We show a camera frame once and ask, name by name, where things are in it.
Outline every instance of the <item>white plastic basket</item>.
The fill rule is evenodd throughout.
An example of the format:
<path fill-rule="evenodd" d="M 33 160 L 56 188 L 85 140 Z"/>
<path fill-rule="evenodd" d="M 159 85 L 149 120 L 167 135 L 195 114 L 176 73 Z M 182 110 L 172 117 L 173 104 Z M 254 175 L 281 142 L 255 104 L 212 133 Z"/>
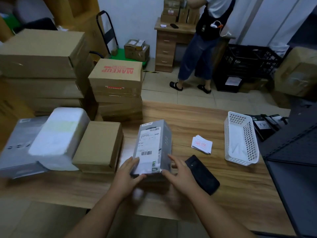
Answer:
<path fill-rule="evenodd" d="M 224 122 L 225 159 L 248 166 L 259 161 L 253 121 L 250 116 L 228 112 Z"/>

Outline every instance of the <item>hand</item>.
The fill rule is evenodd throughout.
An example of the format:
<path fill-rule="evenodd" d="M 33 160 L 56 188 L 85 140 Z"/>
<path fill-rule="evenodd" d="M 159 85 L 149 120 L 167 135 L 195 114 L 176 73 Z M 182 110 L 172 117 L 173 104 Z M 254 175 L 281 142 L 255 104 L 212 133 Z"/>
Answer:
<path fill-rule="evenodd" d="M 174 185 L 178 191 L 188 197 L 200 187 L 192 175 L 191 170 L 183 160 L 172 155 L 168 155 L 168 157 L 175 162 L 175 165 L 178 169 L 178 174 L 174 176 L 167 170 L 163 170 L 162 174 Z"/>
<path fill-rule="evenodd" d="M 145 174 L 139 175 L 135 179 L 130 176 L 131 170 L 139 163 L 139 160 L 139 158 L 132 159 L 132 157 L 130 157 L 117 170 L 114 180 L 109 188 L 109 193 L 120 201 L 126 198 L 141 180 L 146 178 Z"/>

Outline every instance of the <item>gray package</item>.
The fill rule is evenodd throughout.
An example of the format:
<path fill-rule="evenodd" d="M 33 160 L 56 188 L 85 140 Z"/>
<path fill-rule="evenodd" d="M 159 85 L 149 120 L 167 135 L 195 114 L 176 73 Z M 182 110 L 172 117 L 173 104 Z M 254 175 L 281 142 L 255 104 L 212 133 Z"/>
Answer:
<path fill-rule="evenodd" d="M 133 158 L 139 157 L 132 175 L 159 174 L 171 170 L 172 132 L 165 120 L 140 125 Z"/>
<path fill-rule="evenodd" d="M 18 120 L 0 155 L 0 177 L 18 178 L 48 171 L 28 154 L 32 142 L 49 116 Z"/>

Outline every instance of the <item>foot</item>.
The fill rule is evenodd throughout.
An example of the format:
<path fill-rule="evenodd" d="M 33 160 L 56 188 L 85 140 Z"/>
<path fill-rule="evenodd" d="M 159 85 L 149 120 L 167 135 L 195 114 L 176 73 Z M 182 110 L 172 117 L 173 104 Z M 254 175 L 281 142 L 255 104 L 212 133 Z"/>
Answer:
<path fill-rule="evenodd" d="M 206 94 L 211 93 L 211 88 L 209 87 L 209 90 L 208 90 L 208 88 L 206 88 L 205 85 L 199 84 L 197 88 L 199 88 L 200 90 L 203 90 Z"/>
<path fill-rule="evenodd" d="M 183 87 L 179 88 L 177 84 L 177 82 L 170 82 L 170 87 L 176 89 L 177 91 L 183 91 Z"/>

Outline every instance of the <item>person's arm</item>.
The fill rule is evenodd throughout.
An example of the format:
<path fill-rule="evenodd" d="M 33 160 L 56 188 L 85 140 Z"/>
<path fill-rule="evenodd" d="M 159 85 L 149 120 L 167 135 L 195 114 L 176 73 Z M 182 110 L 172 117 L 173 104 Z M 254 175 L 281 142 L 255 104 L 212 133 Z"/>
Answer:
<path fill-rule="evenodd" d="M 211 238 L 256 238 L 251 231 L 234 220 L 200 188 L 184 161 L 175 156 L 169 155 L 169 157 L 175 162 L 178 174 L 174 176 L 169 171 L 163 170 L 163 175 L 176 189 L 188 197 Z"/>
<path fill-rule="evenodd" d="M 187 5 L 193 9 L 201 8 L 202 6 L 206 5 L 207 3 L 208 3 L 207 0 L 187 0 Z"/>
<path fill-rule="evenodd" d="M 130 172 L 138 162 L 139 158 L 132 159 L 131 157 L 121 165 L 105 196 L 65 238 L 104 238 L 107 236 L 119 205 L 133 191 L 134 187 L 146 177 L 146 175 L 140 175 L 135 179 L 131 178 Z"/>

